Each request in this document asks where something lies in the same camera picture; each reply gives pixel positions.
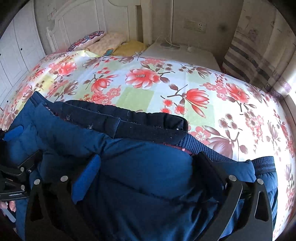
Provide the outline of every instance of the puffer jacket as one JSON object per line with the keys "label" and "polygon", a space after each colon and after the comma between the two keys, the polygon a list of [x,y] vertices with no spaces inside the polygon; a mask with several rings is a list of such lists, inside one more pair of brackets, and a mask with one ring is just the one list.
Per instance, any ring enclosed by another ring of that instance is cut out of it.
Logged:
{"label": "puffer jacket", "polygon": [[[5,165],[15,167],[42,150],[43,160],[32,172],[31,183],[36,178],[58,181],[85,165],[94,153],[99,156],[100,170],[76,206],[102,240],[198,238],[213,218],[219,200],[207,189],[211,177],[195,168],[193,155],[186,149],[193,154],[206,152],[241,181],[263,179],[275,223],[278,192],[273,157],[245,162],[225,158],[187,135],[183,119],[167,114],[138,115],[80,101],[51,103],[35,92],[10,129],[19,125],[24,131],[7,143]],[[232,232],[243,201],[239,201],[222,236]],[[17,201],[17,232],[23,240],[27,202]]]}

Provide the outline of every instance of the white headboard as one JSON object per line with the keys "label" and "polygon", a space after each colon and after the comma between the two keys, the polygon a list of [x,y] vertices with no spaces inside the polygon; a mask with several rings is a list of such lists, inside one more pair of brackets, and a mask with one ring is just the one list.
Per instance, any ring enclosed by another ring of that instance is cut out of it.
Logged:
{"label": "white headboard", "polygon": [[[138,18],[139,7],[142,19]],[[72,43],[98,30],[124,33],[128,40],[152,44],[152,0],[69,0],[52,19],[54,28],[46,28],[52,52],[66,51]]]}

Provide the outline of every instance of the wall socket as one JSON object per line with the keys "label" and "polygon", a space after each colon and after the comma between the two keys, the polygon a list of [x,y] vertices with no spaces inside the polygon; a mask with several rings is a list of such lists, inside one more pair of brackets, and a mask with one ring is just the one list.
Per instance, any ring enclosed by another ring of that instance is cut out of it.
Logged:
{"label": "wall socket", "polygon": [[207,24],[206,23],[200,23],[196,22],[190,19],[185,18],[184,20],[184,28],[195,30],[201,33],[206,33],[207,30]]}

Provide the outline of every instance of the pillow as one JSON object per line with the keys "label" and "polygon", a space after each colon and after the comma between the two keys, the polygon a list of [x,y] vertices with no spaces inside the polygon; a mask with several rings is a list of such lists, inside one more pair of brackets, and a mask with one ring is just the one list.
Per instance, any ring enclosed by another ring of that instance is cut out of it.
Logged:
{"label": "pillow", "polygon": [[84,38],[79,39],[77,42],[72,44],[67,51],[78,51],[87,48],[88,46],[92,45],[93,43],[99,41],[102,37],[106,34],[104,31],[96,31],[89,35],[84,36]]}
{"label": "pillow", "polygon": [[87,50],[99,56],[109,56],[123,43],[126,36],[121,33],[108,33],[100,41],[90,45]]}
{"label": "pillow", "polygon": [[123,43],[117,50],[114,51],[113,55],[116,56],[132,56],[141,53],[147,49],[147,45],[139,41],[130,41]]}

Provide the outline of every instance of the striped curtain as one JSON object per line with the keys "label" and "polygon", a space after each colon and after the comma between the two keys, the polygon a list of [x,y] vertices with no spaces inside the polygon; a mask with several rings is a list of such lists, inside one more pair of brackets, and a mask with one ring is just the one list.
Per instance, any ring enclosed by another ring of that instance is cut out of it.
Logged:
{"label": "striped curtain", "polygon": [[267,0],[244,0],[223,71],[279,100],[296,90],[296,37]]}

